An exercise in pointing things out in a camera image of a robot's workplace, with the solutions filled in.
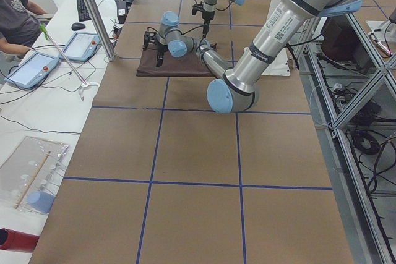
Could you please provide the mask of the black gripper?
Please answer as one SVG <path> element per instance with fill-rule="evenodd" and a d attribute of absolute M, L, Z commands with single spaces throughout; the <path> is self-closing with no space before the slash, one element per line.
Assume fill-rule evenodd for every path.
<path fill-rule="evenodd" d="M 206 36 L 207 36 L 207 33 L 209 32 L 209 30 L 210 30 L 210 25 L 209 25 L 209 23 L 214 19 L 214 16 L 215 16 L 215 12 L 214 11 L 212 11 L 212 12 L 209 12 L 209 11 L 203 11 L 202 12 L 202 18 L 203 18 L 203 20 L 204 20 L 204 25 L 203 25 L 203 29 L 202 29 L 202 37 L 203 38 L 206 38 Z"/>
<path fill-rule="evenodd" d="M 164 44 L 157 44 L 157 62 L 156 67 L 160 67 L 163 65 L 164 54 L 167 52 L 168 46 Z"/>

